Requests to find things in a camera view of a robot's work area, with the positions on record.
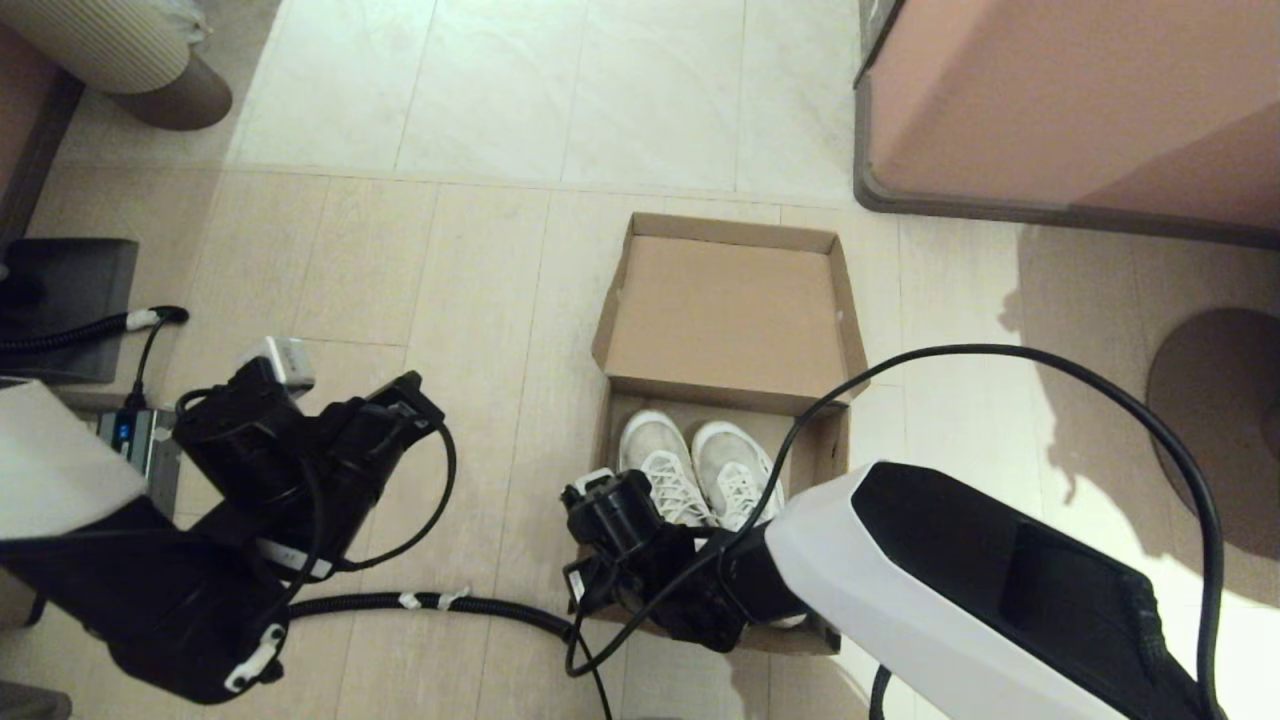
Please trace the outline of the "brown wooden furniture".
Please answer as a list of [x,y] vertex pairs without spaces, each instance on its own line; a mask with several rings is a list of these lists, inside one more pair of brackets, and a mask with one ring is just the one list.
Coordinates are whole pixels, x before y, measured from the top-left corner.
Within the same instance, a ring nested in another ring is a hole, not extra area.
[[84,85],[0,24],[0,259],[22,240]]

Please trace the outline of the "round brown furniture base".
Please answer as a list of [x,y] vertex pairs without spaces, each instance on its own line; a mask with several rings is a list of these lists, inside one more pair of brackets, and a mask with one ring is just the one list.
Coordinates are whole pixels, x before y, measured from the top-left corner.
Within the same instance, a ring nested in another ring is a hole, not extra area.
[[1225,543],[1280,560],[1280,316],[1217,307],[1181,322],[1149,366],[1147,404],[1198,462]]

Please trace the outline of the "pink brown cabinet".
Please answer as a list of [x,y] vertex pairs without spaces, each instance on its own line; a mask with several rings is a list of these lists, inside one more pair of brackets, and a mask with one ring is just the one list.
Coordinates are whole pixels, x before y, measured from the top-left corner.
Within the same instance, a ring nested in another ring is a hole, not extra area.
[[865,0],[867,209],[1280,251],[1280,0]]

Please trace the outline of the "ribbed beige round bin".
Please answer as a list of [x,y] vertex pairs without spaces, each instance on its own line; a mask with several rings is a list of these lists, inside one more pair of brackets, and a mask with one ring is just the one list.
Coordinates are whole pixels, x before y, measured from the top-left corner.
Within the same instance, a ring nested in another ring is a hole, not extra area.
[[225,79],[195,51],[198,8],[159,0],[0,0],[5,26],[136,120],[189,132],[224,120]]

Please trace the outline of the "white sneaker with laces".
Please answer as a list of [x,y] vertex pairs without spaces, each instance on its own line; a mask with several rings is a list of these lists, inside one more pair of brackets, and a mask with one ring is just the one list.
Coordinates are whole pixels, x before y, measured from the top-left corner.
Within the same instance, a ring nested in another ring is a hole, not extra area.
[[689,445],[664,413],[635,413],[620,434],[620,471],[640,471],[660,518],[684,527],[713,527],[714,521],[698,484]]
[[692,470],[717,527],[737,532],[762,505],[771,456],[730,421],[707,421],[691,443]]

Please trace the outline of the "grey power supply unit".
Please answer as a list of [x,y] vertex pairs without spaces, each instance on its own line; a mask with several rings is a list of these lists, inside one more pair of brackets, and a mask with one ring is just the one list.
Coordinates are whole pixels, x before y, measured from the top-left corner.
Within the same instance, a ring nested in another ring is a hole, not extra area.
[[146,495],[157,510],[173,519],[180,479],[180,446],[173,438],[177,414],[166,409],[101,413],[96,432],[145,479]]

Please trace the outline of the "brown cardboard shoe box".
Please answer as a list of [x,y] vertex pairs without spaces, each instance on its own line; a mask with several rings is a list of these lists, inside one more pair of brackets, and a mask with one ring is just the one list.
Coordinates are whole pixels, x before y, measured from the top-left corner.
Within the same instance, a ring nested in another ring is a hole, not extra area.
[[616,466],[644,409],[684,436],[736,423],[776,456],[797,416],[867,369],[835,232],[640,211],[591,356],[605,379],[594,468]]

